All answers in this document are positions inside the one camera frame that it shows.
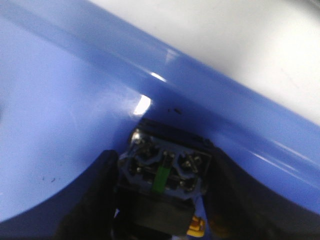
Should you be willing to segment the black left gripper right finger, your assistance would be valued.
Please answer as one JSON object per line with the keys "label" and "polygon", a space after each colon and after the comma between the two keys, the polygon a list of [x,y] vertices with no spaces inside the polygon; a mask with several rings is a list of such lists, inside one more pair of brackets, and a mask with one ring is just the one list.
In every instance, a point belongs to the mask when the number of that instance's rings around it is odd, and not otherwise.
{"label": "black left gripper right finger", "polygon": [[318,240],[320,215],[286,199],[211,150],[203,197],[210,230],[223,240]]}

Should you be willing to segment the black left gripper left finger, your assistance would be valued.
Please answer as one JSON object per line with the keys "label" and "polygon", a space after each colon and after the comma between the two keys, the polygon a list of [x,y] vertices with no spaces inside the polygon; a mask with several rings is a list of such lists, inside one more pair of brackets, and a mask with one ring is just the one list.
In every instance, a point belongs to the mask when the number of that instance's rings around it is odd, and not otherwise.
{"label": "black left gripper left finger", "polygon": [[63,217],[55,240],[111,240],[116,211],[115,187],[119,176],[118,154],[105,150],[97,158],[93,183],[72,210]]}

